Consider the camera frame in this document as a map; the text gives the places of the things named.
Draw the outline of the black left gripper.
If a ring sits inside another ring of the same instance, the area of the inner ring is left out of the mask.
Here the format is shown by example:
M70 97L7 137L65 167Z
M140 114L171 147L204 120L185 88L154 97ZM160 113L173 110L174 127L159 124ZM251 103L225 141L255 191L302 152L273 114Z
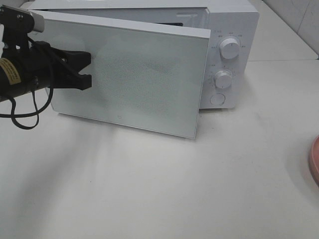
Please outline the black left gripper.
M20 50L29 50L27 34L31 32L31 23L1 24L4 26L0 59L1 102L7 100L6 96L15 98L43 88L86 90L92 87L92 76L80 74L91 64L89 52L32 46L29 55L23 56Z

